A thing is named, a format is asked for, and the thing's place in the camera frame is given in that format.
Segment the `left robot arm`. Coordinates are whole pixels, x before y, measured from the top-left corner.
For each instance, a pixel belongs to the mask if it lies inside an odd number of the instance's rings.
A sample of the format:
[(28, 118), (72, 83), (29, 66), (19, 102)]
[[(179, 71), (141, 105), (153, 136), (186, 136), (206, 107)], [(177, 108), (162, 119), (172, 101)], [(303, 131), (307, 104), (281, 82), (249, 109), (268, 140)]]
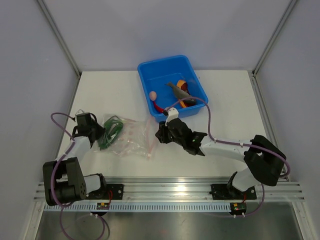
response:
[(76, 122), (67, 149), (53, 161), (42, 167), (45, 201), (49, 206), (66, 208), (88, 196), (103, 199), (108, 186), (101, 173), (84, 176), (80, 160), (105, 133), (94, 114), (79, 113), (72, 118)]

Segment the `clear zip top bag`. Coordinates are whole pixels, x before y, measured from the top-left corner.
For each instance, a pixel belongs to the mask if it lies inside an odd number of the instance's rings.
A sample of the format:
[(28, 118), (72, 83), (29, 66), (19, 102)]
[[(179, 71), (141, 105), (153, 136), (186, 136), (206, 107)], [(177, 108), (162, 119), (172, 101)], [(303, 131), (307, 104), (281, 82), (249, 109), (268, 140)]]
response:
[(147, 158), (148, 154), (152, 156), (156, 149), (155, 132), (157, 122), (155, 119), (151, 116), (146, 120), (138, 121), (115, 114), (104, 114), (99, 122), (102, 127), (104, 127), (104, 122), (112, 116), (118, 116), (124, 123), (119, 137), (105, 150), (99, 150), (97, 141), (93, 145), (93, 150), (95, 152), (113, 153), (120, 157), (131, 154), (140, 155), (145, 158)]

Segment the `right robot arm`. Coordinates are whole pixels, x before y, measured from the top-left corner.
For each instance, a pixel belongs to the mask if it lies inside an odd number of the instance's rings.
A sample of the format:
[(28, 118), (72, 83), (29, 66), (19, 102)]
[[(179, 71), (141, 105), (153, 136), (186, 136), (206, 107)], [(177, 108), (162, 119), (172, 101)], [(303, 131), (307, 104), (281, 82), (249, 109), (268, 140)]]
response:
[(248, 141), (213, 140), (205, 132), (192, 131), (179, 118), (160, 122), (155, 136), (160, 143), (176, 143), (193, 156), (220, 156), (245, 163), (245, 169), (234, 172), (226, 184), (211, 185), (214, 200), (255, 200), (255, 186), (276, 186), (287, 160), (262, 135)]

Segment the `fake egg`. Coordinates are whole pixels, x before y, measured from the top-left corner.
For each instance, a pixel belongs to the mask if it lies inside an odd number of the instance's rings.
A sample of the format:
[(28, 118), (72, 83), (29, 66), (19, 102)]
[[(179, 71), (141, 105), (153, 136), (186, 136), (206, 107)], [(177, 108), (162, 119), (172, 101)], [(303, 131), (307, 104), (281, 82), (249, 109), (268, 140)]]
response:
[(151, 101), (155, 101), (157, 99), (157, 93), (155, 91), (150, 91), (149, 98)]

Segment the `fake steak slice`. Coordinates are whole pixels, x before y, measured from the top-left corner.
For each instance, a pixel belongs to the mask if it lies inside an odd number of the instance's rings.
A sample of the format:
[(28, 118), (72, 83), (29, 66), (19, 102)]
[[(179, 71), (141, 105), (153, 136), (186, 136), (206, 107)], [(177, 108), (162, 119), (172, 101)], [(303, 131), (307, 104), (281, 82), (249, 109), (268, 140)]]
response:
[[(177, 82), (176, 86), (177, 86), (179, 89), (183, 90), (184, 92), (190, 94), (190, 92), (189, 92), (189, 90), (188, 90), (188, 84), (187, 84), (187, 82), (186, 82), (185, 80), (180, 79), (180, 80)], [(188, 108), (188, 107), (191, 107), (191, 106), (192, 106), (192, 104), (187, 103), (185, 100), (184, 100), (184, 101), (181, 101), (179, 104), (180, 104), (180, 106), (181, 106), (182, 108)]]

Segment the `grey fake fish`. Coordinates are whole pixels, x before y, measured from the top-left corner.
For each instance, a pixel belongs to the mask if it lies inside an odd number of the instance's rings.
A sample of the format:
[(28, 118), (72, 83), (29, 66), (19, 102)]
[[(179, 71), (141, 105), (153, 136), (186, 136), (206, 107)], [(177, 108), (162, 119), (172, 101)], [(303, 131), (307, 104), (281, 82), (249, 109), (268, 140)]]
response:
[(174, 85), (172, 82), (168, 82), (165, 85), (172, 88), (173, 94), (178, 100), (182, 100), (186, 98), (185, 100), (182, 101), (186, 106), (189, 107), (197, 104), (196, 99), (191, 98), (191, 95), (189, 93), (180, 89), (178, 86)]

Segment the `red fake chili pepper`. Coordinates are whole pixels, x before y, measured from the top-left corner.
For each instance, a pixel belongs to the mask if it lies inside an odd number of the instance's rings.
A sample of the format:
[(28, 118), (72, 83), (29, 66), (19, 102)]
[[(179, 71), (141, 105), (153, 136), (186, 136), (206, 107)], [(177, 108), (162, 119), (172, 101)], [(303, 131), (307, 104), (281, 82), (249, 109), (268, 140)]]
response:
[(164, 112), (164, 109), (159, 107), (155, 101), (153, 101), (152, 103), (153, 103), (153, 107), (158, 113), (162, 114)]

